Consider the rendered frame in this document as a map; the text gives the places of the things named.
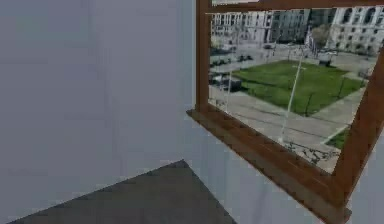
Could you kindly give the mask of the brown wooden framed window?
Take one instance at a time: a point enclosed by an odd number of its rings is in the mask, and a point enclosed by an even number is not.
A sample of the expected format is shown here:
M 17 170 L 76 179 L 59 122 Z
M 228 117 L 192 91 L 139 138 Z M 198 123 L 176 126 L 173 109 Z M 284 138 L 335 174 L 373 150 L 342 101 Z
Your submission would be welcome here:
M 324 224 L 384 129 L 384 0 L 196 0 L 191 117 Z

